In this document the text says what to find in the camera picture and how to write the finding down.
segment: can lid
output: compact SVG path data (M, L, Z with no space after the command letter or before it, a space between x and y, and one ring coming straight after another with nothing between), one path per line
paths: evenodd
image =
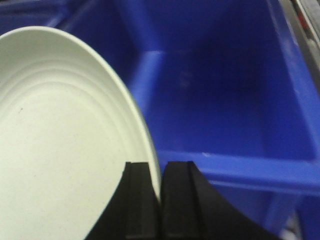
M83 239L126 162L160 169L143 117L87 44L31 26L0 37L0 239Z

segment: plastic container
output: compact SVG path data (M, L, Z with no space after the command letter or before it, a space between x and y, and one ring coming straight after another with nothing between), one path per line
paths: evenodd
M276 234L320 195L320 100L278 1L90 0L61 28L127 84L162 169L194 161Z

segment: blue bin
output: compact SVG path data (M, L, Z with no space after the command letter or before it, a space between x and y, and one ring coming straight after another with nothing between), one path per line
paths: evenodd
M89 0L61 27L139 104L163 170L194 161L278 234L320 196L320 99L277 0Z

